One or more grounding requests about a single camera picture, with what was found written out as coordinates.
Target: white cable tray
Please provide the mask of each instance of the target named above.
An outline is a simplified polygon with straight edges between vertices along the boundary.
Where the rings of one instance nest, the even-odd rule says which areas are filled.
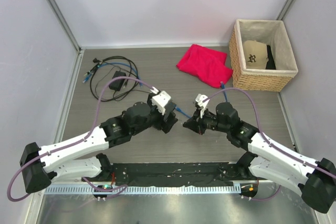
[[[94,192],[94,189],[90,185],[62,185],[55,184],[50,185],[45,190],[45,195],[59,194],[59,195],[77,195],[77,194],[116,194],[119,190],[107,193],[107,192]],[[122,193],[124,195],[148,195],[148,194],[239,194],[240,184],[234,183],[233,186],[216,186],[216,187],[195,187],[195,186],[182,186],[182,187],[138,187],[129,186]]]

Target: wicker basket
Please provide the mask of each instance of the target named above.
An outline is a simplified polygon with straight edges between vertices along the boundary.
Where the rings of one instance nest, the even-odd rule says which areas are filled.
[[[246,40],[256,40],[270,45],[277,70],[246,68],[243,51],[243,42]],[[279,92],[298,73],[282,21],[236,20],[229,48],[234,87]]]

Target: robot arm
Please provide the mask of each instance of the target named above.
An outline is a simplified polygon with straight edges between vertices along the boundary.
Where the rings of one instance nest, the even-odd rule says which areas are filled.
[[[336,199],[336,180],[305,165],[305,162],[336,174],[336,168],[331,161],[305,157],[268,136],[265,136],[268,140],[266,142],[259,129],[242,121],[230,103],[218,104],[214,114],[206,108],[207,101],[202,102],[206,98],[207,96],[201,94],[197,96],[197,109],[193,117],[183,124],[185,128],[201,135],[207,129],[226,133],[227,139],[233,145],[247,151],[237,162],[242,176],[272,180],[294,191],[313,209],[322,213],[328,212]]]
[[[176,104],[165,91],[151,93],[147,103],[137,102],[121,115],[107,119],[100,126],[95,127],[91,136],[80,144],[76,142],[83,140],[87,133],[47,146],[39,147],[35,142],[28,144],[20,160],[21,167],[38,155],[43,153],[49,153],[49,155],[23,170],[26,192],[35,193],[59,179],[89,177],[98,181],[106,180],[112,173],[112,167],[106,155],[98,154],[89,159],[74,159],[126,143],[132,136],[150,127],[168,133],[177,122],[173,112],[175,106]],[[69,144],[74,145],[52,152]]]

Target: gray tabletop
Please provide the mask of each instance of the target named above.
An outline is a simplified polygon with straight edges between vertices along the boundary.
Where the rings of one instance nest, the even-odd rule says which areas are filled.
[[[227,47],[212,49],[228,52]],[[176,64],[182,58],[187,48],[134,48],[134,49],[99,49],[86,50],[79,71],[75,93],[64,132],[64,140],[89,131],[93,123],[97,100],[91,95],[89,83],[82,83],[83,75],[89,71],[94,63],[93,58],[103,59],[109,56],[125,56],[135,62],[141,79],[171,95],[173,101],[187,114],[195,111],[193,101],[198,93],[211,95],[218,89],[204,84],[197,77],[180,72]],[[229,55],[226,65],[230,67]],[[109,72],[111,66],[101,68],[94,79],[94,84]],[[98,93],[102,86],[112,78],[114,70],[98,85]],[[230,80],[226,87],[232,87]],[[261,123],[267,135],[279,143],[292,147],[286,123],[275,92],[249,91],[254,98],[260,115]],[[111,97],[110,90],[104,97]],[[146,101],[147,94],[131,92],[120,102],[106,102],[101,105],[98,122],[120,115],[121,112],[135,102]],[[242,120],[256,125],[255,115],[248,99],[238,91],[228,91],[228,100],[237,109]],[[210,100],[208,108],[214,111],[218,103],[224,101],[219,94]],[[131,141],[109,150],[105,150],[111,162],[234,162],[244,150],[231,145],[226,135],[220,132],[206,131],[198,135],[182,127],[187,118],[176,112],[178,122],[168,134],[155,129],[148,129]]]

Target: power adapter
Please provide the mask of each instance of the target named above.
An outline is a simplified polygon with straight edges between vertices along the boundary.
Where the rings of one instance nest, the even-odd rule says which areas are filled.
[[[112,79],[115,78],[115,77],[119,77],[119,76],[126,76],[126,73],[121,72],[121,71],[116,71],[114,73]],[[125,79],[120,79],[120,80],[114,81],[109,85],[109,88],[111,90],[120,91],[124,82],[125,82]]]

